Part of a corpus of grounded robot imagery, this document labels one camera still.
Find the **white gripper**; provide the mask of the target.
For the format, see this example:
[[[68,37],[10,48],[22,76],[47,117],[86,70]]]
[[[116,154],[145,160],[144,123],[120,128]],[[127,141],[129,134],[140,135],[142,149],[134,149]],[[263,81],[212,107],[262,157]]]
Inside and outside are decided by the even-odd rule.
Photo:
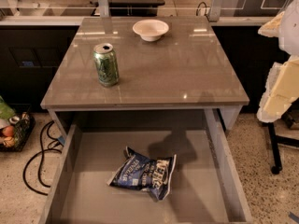
[[[258,30],[259,35],[278,37],[284,11]],[[299,98],[299,58],[291,57],[284,64],[274,62],[269,70],[265,91],[259,103],[257,119],[263,123],[280,118]]]

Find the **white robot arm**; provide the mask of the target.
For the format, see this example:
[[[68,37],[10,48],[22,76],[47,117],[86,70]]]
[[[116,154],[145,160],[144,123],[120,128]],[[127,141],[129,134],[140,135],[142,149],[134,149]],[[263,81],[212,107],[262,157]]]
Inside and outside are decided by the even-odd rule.
[[[277,37],[279,48],[290,55],[284,64],[273,63],[268,73],[257,118],[269,123],[280,119],[299,98],[299,0],[264,24],[258,34]]]

